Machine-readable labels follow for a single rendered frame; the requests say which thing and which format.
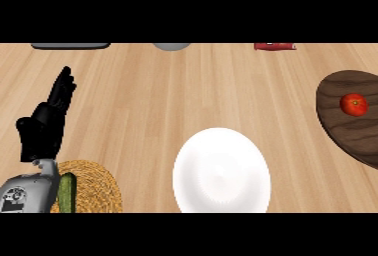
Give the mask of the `white bowl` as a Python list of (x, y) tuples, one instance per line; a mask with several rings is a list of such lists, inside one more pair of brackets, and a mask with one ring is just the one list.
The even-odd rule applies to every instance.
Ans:
[(208, 128), (187, 139), (174, 161), (172, 190), (183, 213), (267, 211), (267, 163), (237, 131)]

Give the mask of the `grey round object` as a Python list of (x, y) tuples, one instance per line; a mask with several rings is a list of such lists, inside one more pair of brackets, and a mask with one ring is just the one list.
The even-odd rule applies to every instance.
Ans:
[(153, 46), (162, 51), (180, 51), (190, 43), (152, 43)]

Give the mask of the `red tomato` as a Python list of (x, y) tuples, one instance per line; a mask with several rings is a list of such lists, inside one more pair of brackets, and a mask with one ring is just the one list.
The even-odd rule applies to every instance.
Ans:
[(367, 113), (369, 104), (361, 94), (350, 93), (341, 97), (339, 107), (347, 115), (360, 117)]

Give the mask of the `dark wooden plate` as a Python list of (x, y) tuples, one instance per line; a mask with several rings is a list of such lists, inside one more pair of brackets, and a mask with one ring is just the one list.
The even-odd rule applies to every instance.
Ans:
[[(367, 102), (367, 112), (360, 117), (341, 110), (339, 100), (350, 93), (360, 94)], [(316, 113), (342, 151), (378, 169), (378, 75), (357, 70), (330, 73), (317, 86)]]

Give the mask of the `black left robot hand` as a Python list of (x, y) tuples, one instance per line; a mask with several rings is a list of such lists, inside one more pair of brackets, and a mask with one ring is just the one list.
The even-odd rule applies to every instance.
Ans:
[(54, 80), (47, 100), (37, 105), (31, 116), (16, 121), (22, 162), (56, 158), (75, 88), (70, 68), (65, 66)]

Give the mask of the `dark grey flat tray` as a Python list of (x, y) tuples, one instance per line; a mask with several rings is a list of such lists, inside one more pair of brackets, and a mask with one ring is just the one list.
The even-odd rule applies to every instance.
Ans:
[(110, 43), (31, 43), (39, 50), (96, 50), (109, 47)]

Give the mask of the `round woven straw placemat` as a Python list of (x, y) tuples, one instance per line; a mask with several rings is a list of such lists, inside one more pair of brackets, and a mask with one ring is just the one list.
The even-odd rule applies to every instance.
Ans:
[(57, 164), (59, 174), (70, 172), (76, 178), (76, 213), (119, 213), (122, 198), (118, 184), (104, 167), (88, 160)]

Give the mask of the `red box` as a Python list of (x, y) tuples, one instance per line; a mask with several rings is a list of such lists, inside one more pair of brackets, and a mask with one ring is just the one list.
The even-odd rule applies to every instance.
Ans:
[(293, 43), (254, 43), (255, 50), (264, 51), (282, 51), (282, 50), (296, 50)]

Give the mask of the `green cucumber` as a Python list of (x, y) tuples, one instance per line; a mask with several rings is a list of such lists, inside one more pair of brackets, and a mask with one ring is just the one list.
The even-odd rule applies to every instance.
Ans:
[(60, 213), (75, 212), (75, 200), (76, 200), (76, 177), (68, 172), (60, 176), (59, 191), (57, 191), (57, 203)]

